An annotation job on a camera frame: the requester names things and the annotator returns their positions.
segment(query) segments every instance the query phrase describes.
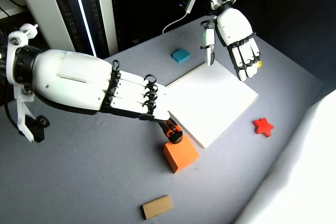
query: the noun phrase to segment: gray table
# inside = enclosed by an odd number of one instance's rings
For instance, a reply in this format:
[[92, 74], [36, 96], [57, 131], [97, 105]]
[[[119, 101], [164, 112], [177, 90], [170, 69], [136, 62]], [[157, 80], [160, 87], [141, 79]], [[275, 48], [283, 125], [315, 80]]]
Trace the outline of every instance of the gray table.
[[[199, 66], [203, 29], [198, 19], [123, 51], [121, 69], [152, 73], [169, 84]], [[166, 142], [158, 125], [97, 113], [59, 111], [36, 101], [35, 115], [49, 118], [46, 139], [30, 144], [0, 108], [1, 223], [138, 223], [141, 205], [170, 195], [174, 210], [147, 223], [230, 223], [267, 174], [322, 83], [257, 38], [264, 66], [246, 81], [259, 93], [250, 106], [200, 159], [172, 174], [162, 155]], [[171, 54], [191, 53], [182, 64]], [[217, 40], [216, 59], [234, 72]], [[275, 129], [266, 139], [252, 121], [267, 117]]]

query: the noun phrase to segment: white board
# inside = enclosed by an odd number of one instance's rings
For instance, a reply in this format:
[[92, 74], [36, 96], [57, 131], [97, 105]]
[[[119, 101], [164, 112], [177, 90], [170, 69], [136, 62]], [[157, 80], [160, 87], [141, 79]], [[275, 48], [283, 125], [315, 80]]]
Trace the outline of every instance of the white board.
[[203, 64], [168, 86], [169, 112], [207, 148], [258, 97], [248, 85], [215, 61]]

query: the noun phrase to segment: red star-shaped block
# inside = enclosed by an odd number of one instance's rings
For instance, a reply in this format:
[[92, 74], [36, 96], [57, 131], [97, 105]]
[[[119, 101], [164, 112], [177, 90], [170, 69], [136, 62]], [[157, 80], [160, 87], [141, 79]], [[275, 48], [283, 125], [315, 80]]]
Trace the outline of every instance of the red star-shaped block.
[[254, 120], [253, 124], [256, 127], [257, 134], [263, 134], [265, 137], [271, 136], [271, 130], [274, 129], [274, 126], [269, 124], [266, 118]]

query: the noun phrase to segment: orange cube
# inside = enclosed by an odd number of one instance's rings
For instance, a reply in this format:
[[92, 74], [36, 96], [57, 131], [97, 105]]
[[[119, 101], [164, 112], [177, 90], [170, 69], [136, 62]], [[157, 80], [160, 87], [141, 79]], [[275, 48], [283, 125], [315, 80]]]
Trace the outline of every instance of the orange cube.
[[183, 135], [182, 141], [178, 144], [166, 143], [163, 148], [173, 173], [177, 173], [191, 165], [199, 158], [199, 153], [188, 135]]

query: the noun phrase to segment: blue block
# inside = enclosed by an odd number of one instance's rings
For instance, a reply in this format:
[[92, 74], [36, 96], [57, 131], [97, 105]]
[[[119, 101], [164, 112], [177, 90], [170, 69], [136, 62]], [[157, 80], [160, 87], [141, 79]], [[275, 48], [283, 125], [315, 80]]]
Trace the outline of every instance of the blue block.
[[179, 51], [173, 53], [173, 59], [177, 63], [182, 63], [186, 61], [187, 59], [189, 59], [189, 57], [190, 57], [190, 53], [184, 49], [180, 49]]

